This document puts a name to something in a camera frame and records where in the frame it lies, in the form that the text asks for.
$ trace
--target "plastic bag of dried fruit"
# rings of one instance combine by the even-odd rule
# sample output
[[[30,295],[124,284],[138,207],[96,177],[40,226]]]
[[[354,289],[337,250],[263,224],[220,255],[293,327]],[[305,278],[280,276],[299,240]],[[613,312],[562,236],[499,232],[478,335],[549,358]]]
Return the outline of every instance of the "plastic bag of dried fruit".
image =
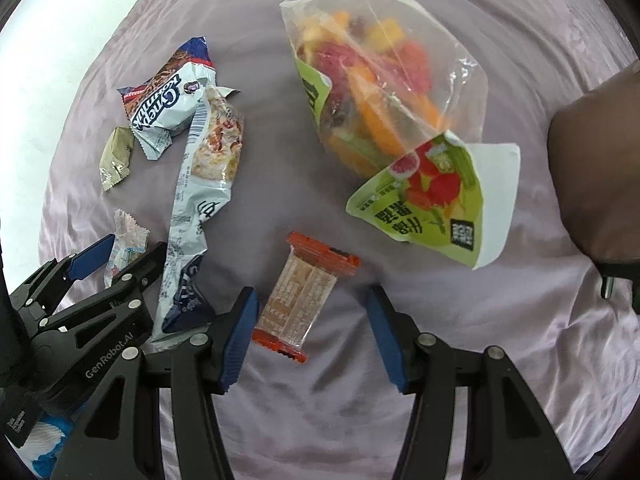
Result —
[[[486,75],[415,0],[280,4],[322,142],[361,176],[452,130],[481,139]]]

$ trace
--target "wrinkled cloth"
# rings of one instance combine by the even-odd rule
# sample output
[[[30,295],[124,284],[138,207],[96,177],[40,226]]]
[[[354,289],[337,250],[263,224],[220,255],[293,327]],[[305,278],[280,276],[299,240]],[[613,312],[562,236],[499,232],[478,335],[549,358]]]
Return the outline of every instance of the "wrinkled cloth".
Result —
[[[117,88],[151,77],[175,49],[204,35],[218,83],[237,88],[246,118],[236,199],[204,226],[210,250],[200,290],[231,306],[243,285],[268,297],[291,230],[357,254],[296,364],[256,344],[238,384],[216,397],[236,478],[390,478],[413,398],[388,382],[362,299],[381,283],[398,310],[457,348],[502,346],[530,384],[578,466],[602,448],[638,396],[638,320],[630,289],[599,297],[600,277],[560,220],[546,131],[556,110],[629,65],[631,47],[602,0],[417,0],[481,63],[489,81],[486,142],[517,142],[522,174],[504,253],[469,270],[401,244],[344,212],[361,184],[314,130],[278,4],[283,0],[139,0],[89,68],[69,112],[44,205],[40,256],[62,257],[113,231],[130,212],[167,240],[186,136],[160,160],[131,158],[132,177],[107,194],[97,167],[114,127],[127,124]],[[153,309],[158,284],[146,294]],[[102,288],[75,286],[70,301]],[[458,397],[462,409],[464,396]],[[162,396],[167,478],[178,478],[170,404]],[[454,432],[450,476],[462,466]]]

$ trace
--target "candy wrapper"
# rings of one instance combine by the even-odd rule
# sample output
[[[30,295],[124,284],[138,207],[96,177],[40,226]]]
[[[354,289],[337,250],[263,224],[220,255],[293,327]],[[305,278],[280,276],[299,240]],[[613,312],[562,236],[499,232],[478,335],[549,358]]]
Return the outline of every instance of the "candy wrapper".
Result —
[[[175,189],[152,341],[200,327],[216,315],[195,283],[207,251],[202,223],[231,200],[242,129],[242,117],[217,88],[207,86],[191,122]]]
[[[133,150],[131,128],[118,126],[109,136],[100,158],[100,183],[105,191],[129,176],[131,150]]]
[[[445,132],[370,179],[347,212],[476,269],[502,252],[519,173],[516,144],[465,144]]]
[[[157,160],[171,145],[172,136],[189,126],[206,85],[216,85],[216,70],[205,39],[191,38],[151,79],[118,90],[146,158]],[[219,90],[223,96],[232,92]]]
[[[104,271],[104,286],[109,288],[113,277],[136,261],[146,251],[149,230],[140,227],[129,213],[118,209],[113,216],[116,239]]]
[[[481,139],[484,71],[415,0],[280,4],[322,142],[370,178],[451,129]]]
[[[296,361],[302,344],[338,278],[353,276],[360,259],[301,235],[287,237],[289,259],[254,329],[253,340]]]

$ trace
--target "brown object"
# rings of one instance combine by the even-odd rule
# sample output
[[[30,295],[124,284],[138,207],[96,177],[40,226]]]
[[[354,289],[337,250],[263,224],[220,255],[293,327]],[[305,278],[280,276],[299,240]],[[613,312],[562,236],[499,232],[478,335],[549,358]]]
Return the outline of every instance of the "brown object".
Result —
[[[548,156],[580,250],[599,263],[640,262],[640,61],[554,116]]]

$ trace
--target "metal screw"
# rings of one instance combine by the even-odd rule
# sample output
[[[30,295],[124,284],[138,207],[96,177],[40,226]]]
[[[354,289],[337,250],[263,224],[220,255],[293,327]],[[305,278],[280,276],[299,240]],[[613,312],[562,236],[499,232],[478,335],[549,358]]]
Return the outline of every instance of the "metal screw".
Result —
[[[504,357],[504,350],[499,346],[490,346],[487,353],[491,359],[502,359]]]
[[[122,357],[124,357],[127,361],[131,361],[132,359],[138,357],[139,353],[140,351],[135,346],[130,346],[122,351]]]
[[[422,346],[433,346],[438,342],[438,338],[429,332],[424,332],[418,336],[418,343]]]
[[[202,346],[207,343],[209,337],[206,334],[194,334],[189,338],[189,343],[194,346]]]

